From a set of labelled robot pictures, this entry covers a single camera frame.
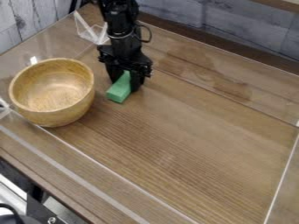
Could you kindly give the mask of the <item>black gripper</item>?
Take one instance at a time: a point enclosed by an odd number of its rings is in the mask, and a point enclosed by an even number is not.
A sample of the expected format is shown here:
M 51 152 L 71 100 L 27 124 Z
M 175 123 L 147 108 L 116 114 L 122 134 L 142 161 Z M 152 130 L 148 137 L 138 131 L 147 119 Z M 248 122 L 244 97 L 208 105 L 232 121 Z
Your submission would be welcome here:
M 146 42 L 139 33 L 124 36 L 108 35 L 111 44 L 99 45 L 99 61 L 106 64 L 108 77 L 116 82 L 124 70 L 131 71 L 131 91 L 135 92 L 151 76 L 152 61 L 143 54 L 142 47 Z

